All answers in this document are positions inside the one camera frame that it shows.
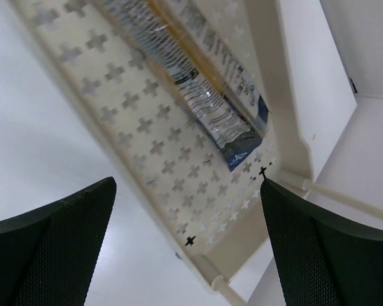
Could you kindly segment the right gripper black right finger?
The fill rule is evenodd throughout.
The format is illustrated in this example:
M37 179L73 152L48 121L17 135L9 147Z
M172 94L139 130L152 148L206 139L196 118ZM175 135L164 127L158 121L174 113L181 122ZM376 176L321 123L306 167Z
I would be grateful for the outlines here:
M260 196L287 305L383 305L383 230L330 212L268 178Z

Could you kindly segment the spaghetti bag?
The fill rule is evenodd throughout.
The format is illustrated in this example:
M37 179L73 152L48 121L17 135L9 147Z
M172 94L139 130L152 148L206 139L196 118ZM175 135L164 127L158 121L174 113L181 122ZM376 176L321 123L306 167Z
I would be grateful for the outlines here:
M235 170L263 142L268 109L194 1L96 1L101 14Z

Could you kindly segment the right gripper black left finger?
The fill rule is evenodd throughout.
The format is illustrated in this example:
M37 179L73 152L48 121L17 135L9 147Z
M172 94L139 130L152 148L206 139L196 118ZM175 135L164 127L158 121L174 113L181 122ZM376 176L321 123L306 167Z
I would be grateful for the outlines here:
M83 305L116 191L107 177L0 221L0 305Z

